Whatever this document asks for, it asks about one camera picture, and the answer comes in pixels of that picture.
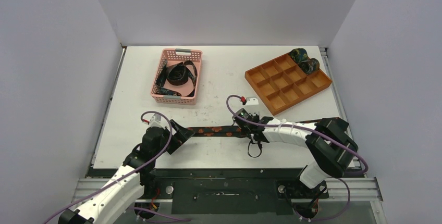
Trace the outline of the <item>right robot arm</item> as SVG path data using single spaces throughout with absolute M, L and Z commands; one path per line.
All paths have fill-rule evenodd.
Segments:
M 327 178 L 341 178 L 359 149 L 346 134 L 348 124 L 341 118 L 287 122 L 273 117 L 254 118 L 245 109 L 232 118 L 257 145 L 285 143 L 310 151 L 314 160 L 302 169 L 294 186 L 300 197 L 310 196 Z

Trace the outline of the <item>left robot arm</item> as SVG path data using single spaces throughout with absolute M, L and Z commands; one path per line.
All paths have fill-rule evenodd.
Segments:
M 155 161 L 163 153 L 172 154 L 195 132 L 171 120 L 163 126 L 157 120 L 148 124 L 137 144 L 105 185 L 71 210 L 65 209 L 58 223 L 113 223 L 138 198 L 155 193 Z

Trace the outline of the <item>black orange floral tie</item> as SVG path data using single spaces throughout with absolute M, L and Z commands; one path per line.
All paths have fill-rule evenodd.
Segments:
M 347 130 L 349 124 L 339 117 L 322 118 L 322 119 L 332 119 L 337 123 L 337 125 L 343 129 Z M 322 119 L 299 121 L 299 123 L 318 123 Z M 193 131 L 195 133 L 194 137 L 204 137 L 204 136 L 218 136 L 218 137 L 236 137 L 236 138 L 246 138 L 247 133 L 241 130 L 237 125 L 230 126 L 214 126 L 214 127 L 187 127 L 187 130 Z

